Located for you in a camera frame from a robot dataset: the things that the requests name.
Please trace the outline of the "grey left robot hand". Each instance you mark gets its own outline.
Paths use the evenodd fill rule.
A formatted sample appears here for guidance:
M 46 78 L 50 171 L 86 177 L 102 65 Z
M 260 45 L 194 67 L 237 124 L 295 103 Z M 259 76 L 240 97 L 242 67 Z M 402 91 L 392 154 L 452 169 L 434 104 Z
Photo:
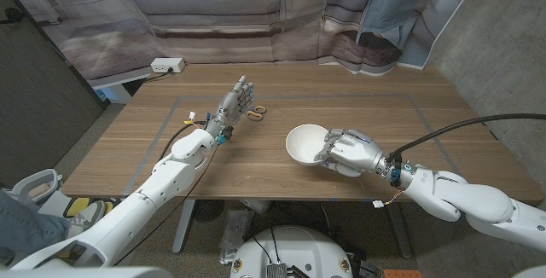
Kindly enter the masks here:
M 240 120 L 253 101 L 253 83 L 248 83 L 247 77 L 243 75 L 219 103 L 217 111 L 206 125 L 206 131 L 212 136 L 221 136 L 224 130 Z

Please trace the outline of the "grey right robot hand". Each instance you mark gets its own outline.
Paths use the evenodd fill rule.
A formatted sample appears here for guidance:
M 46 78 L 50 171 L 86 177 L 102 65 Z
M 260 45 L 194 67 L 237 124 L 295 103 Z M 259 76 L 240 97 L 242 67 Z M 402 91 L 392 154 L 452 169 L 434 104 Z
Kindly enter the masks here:
M 364 172 L 384 177 L 391 168 L 376 142 L 360 130 L 331 129 L 323 141 L 314 159 L 346 177 L 360 177 Z

